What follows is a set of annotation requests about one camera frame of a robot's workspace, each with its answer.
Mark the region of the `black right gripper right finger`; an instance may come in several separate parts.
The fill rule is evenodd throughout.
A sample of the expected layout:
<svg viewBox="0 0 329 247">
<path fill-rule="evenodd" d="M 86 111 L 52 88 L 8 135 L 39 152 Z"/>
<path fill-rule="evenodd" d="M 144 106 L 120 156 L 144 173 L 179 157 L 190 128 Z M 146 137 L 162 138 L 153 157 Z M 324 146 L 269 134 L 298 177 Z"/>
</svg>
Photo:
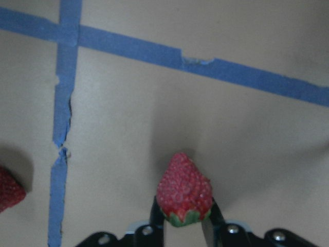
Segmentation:
<svg viewBox="0 0 329 247">
<path fill-rule="evenodd" d="M 202 221 L 202 231 L 206 244 L 219 244 L 219 232 L 221 227 L 225 224 L 226 222 L 223 217 L 223 214 L 215 199 L 212 198 L 212 207 L 210 209 L 210 215 L 207 219 L 204 219 Z"/>
</svg>

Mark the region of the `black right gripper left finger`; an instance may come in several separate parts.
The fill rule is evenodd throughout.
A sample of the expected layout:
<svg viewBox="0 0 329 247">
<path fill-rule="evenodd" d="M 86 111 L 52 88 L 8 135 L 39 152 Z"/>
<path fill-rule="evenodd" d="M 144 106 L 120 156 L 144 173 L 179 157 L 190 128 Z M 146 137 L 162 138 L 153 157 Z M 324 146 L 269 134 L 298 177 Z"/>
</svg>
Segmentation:
<svg viewBox="0 0 329 247">
<path fill-rule="evenodd" d="M 163 212 L 161 211 L 160 206 L 157 203 L 156 197 L 154 197 L 150 211 L 149 224 L 154 226 L 156 229 L 163 231 L 164 222 L 165 217 L 163 215 Z"/>
</svg>

